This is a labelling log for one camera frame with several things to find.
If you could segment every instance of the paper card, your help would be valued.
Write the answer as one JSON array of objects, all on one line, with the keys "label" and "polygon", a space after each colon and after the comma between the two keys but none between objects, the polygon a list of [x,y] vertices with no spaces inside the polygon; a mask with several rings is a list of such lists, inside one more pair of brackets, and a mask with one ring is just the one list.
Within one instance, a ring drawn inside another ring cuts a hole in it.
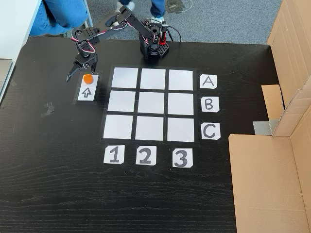
[{"label": "paper card", "polygon": [[142,69],[141,70],[141,89],[165,89],[165,70],[164,69]]},{"label": "paper card", "polygon": [[164,93],[140,92],[138,101],[139,113],[164,113]]},{"label": "paper card", "polygon": [[107,115],[103,138],[131,139],[133,116]]},{"label": "paper card", "polygon": [[99,75],[92,74],[92,77],[93,77],[93,83],[91,83],[91,84],[86,84],[84,82],[84,79],[82,78],[81,86],[80,86],[80,90],[79,90],[79,95],[78,95],[77,100],[94,101]]},{"label": "paper card", "polygon": [[108,146],[105,149],[104,164],[123,164],[125,146]]},{"label": "paper card", "polygon": [[111,91],[108,111],[133,112],[135,103],[135,91]]},{"label": "paper card", "polygon": [[163,117],[138,116],[135,139],[163,141]]},{"label": "paper card", "polygon": [[136,88],[138,68],[116,67],[113,72],[111,87]]},{"label": "paper card", "polygon": [[202,112],[216,113],[219,111],[219,97],[202,97],[201,98]]},{"label": "paper card", "polygon": [[194,120],[168,118],[167,140],[172,142],[194,142]]},{"label": "paper card", "polygon": [[193,94],[169,93],[168,114],[193,115]]},{"label": "paper card", "polygon": [[220,138],[220,124],[204,122],[201,125],[202,139],[218,140]]},{"label": "paper card", "polygon": [[143,146],[137,148],[136,164],[153,166],[156,164],[156,147]]},{"label": "paper card", "polygon": [[189,168],[193,166],[193,155],[191,148],[176,148],[173,150],[173,167]]},{"label": "paper card", "polygon": [[193,72],[191,70],[169,71],[169,90],[193,90]]},{"label": "paper card", "polygon": [[215,89],[217,87],[217,75],[202,74],[200,77],[200,87]]}]

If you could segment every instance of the orange cap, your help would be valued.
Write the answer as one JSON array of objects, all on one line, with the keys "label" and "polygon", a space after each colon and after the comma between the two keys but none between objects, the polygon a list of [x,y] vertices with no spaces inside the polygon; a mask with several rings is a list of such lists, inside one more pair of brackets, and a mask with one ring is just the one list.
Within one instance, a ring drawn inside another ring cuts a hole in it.
[{"label": "orange cap", "polygon": [[86,84],[92,84],[93,83],[93,76],[91,74],[85,74],[83,75],[83,80]]}]

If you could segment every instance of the cardboard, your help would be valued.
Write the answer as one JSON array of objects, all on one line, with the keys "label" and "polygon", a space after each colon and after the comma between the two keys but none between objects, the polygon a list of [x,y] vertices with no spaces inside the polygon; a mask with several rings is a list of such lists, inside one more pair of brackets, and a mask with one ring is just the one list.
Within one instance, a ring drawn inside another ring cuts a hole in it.
[{"label": "cardboard", "polygon": [[261,86],[269,120],[279,119],[284,111],[279,85]]},{"label": "cardboard", "polygon": [[267,40],[282,97],[263,86],[269,122],[253,123],[278,122],[273,136],[229,137],[238,233],[311,233],[310,12],[311,0],[283,0]]},{"label": "cardboard", "polygon": [[309,233],[289,137],[229,137],[238,233]]},{"label": "cardboard", "polygon": [[291,135],[301,193],[311,228],[311,107]]},{"label": "cardboard", "polygon": [[307,108],[311,105],[311,78],[298,90],[276,126],[273,136],[290,136]]}]

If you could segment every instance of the tic-tac-toe grid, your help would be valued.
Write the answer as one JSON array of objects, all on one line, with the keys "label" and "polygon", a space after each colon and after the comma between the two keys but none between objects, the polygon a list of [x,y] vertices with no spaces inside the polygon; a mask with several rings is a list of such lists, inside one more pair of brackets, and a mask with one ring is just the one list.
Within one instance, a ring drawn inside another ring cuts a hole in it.
[{"label": "tic-tac-toe grid", "polygon": [[196,95],[193,70],[115,67],[101,141],[198,142]]}]

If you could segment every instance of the arrow symbol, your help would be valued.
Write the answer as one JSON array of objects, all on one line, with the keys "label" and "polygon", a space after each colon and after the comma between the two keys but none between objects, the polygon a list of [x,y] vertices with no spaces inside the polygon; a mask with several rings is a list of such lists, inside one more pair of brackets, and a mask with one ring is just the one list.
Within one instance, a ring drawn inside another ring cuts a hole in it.
[{"label": "arrow symbol", "polygon": [[82,92],[82,94],[84,94],[84,98],[87,98],[88,95],[92,95],[92,93],[91,93],[91,91],[89,90],[89,88],[87,88],[86,90],[84,90],[84,91]]}]

